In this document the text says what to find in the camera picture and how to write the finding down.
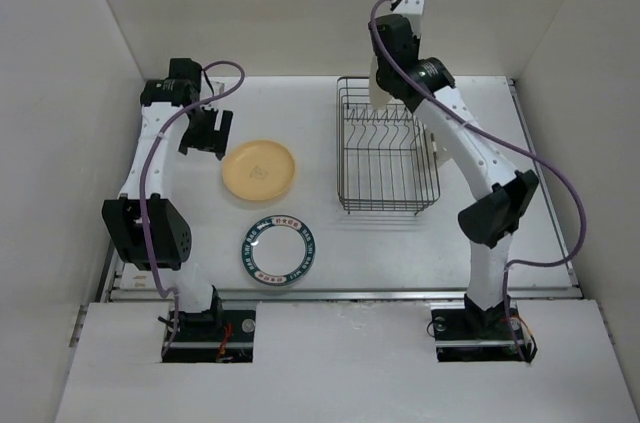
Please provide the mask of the cream plate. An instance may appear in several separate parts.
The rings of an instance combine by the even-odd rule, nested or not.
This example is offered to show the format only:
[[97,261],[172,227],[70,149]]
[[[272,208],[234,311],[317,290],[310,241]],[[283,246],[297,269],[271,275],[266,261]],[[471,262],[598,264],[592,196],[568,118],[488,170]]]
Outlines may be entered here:
[[392,100],[392,96],[384,91],[377,82],[378,62],[376,56],[371,59],[369,70],[369,100],[372,108],[376,111],[383,111],[388,103]]

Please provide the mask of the grey patterned plate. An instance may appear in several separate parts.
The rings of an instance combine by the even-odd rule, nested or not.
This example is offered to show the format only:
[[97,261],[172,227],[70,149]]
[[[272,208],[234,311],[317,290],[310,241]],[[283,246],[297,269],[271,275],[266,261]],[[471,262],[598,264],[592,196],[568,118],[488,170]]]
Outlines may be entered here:
[[316,251],[315,237],[302,220],[276,214],[259,220],[247,231],[241,244],[241,262],[256,282],[285,287],[306,276]]

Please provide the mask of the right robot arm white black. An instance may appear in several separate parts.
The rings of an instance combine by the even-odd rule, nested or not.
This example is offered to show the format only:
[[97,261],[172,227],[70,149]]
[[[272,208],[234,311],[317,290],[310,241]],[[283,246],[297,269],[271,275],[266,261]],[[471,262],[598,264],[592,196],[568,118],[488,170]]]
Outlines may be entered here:
[[464,340],[509,338],[510,305],[503,288],[513,235],[539,179],[519,171],[485,138],[472,131],[472,118],[454,77],[436,58],[419,56],[420,39],[400,14],[377,17],[369,25],[377,60],[375,81],[400,100],[434,134],[462,172],[474,198],[458,214],[470,241],[471,273],[464,309],[456,313]]

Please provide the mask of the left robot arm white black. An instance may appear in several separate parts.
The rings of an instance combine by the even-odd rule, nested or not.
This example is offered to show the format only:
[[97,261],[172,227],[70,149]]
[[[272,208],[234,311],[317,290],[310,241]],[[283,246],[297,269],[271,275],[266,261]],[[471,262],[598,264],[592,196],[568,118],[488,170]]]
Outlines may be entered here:
[[190,151],[226,155],[233,113],[217,104],[241,85],[214,86],[209,72],[223,64],[173,58],[165,78],[146,81],[133,162],[117,197],[101,208],[120,260],[150,272],[159,296],[173,300],[170,339],[180,331],[181,293],[163,284],[160,271],[179,271],[192,247],[191,228],[171,200],[175,160]]

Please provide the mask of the beige cutlery holder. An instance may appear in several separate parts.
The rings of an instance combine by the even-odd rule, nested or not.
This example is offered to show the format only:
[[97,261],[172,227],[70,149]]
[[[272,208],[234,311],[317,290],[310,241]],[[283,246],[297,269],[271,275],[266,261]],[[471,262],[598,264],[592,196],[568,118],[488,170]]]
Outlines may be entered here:
[[450,154],[446,147],[438,141],[434,133],[430,134],[430,143],[437,166],[444,165],[450,159]]

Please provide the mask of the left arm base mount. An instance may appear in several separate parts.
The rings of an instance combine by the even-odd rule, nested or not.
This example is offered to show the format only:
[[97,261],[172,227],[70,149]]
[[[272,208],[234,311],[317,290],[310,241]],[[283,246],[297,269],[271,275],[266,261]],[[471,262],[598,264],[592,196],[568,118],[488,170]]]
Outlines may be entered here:
[[172,342],[173,317],[159,317],[167,327],[163,363],[251,363],[256,334],[255,305],[224,304],[222,311],[180,312]]

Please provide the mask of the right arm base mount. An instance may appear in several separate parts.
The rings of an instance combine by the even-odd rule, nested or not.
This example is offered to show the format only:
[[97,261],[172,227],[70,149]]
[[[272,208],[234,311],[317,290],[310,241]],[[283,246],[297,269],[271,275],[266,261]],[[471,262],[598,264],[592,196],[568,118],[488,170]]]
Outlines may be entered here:
[[532,332],[511,304],[478,312],[464,305],[434,304],[427,332],[434,338],[440,363],[531,363],[538,353]]

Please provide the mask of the aluminium rail side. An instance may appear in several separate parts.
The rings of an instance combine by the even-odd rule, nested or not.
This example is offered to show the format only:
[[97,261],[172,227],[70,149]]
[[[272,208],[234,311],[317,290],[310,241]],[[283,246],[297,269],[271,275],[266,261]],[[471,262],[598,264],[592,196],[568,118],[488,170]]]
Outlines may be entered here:
[[[524,134],[524,138],[525,138],[525,141],[526,141],[527,148],[531,153],[536,153],[536,150],[535,150],[535,147],[534,147],[534,144],[533,144],[533,140],[532,140],[532,137],[531,137],[531,133],[530,133],[529,128],[527,126],[527,122],[526,122],[526,119],[525,119],[525,116],[524,116],[524,112],[523,112],[521,104],[520,104],[520,100],[519,100],[519,96],[518,96],[518,92],[517,92],[517,88],[516,88],[516,82],[512,78],[507,78],[506,81],[507,81],[507,85],[509,87],[509,91],[510,91],[513,103],[514,103],[514,107],[515,107],[519,122],[520,122],[521,129],[522,129],[523,134]],[[547,181],[546,181],[545,174],[544,174],[544,167],[541,164],[539,164],[537,161],[534,162],[534,167],[535,167],[536,173],[537,173],[537,175],[538,175],[538,177],[540,179],[541,192],[542,192],[542,195],[543,195],[543,198],[544,198],[544,201],[545,201],[546,211],[547,211],[548,216],[549,216],[549,218],[551,220],[551,224],[552,224],[553,231],[554,231],[554,234],[555,234],[555,237],[556,237],[556,240],[557,240],[557,244],[558,244],[558,246],[559,246],[559,248],[561,250],[562,256],[567,256],[568,253],[569,253],[569,250],[568,250],[568,247],[567,247],[567,244],[566,244],[566,240],[564,238],[564,234],[563,234],[562,229],[560,227],[559,220],[557,218],[557,213],[555,211],[554,204],[553,204],[550,192],[549,192],[549,188],[548,188]],[[571,261],[568,261],[568,262],[566,262],[564,264],[564,266],[565,266],[565,269],[566,269],[566,273],[567,273],[567,275],[569,277],[569,280],[571,282],[571,286],[574,287],[574,288],[577,288],[578,293],[580,295],[582,295],[582,290],[581,290],[580,283],[578,281],[577,275],[575,273],[575,269],[573,267],[573,263]]]

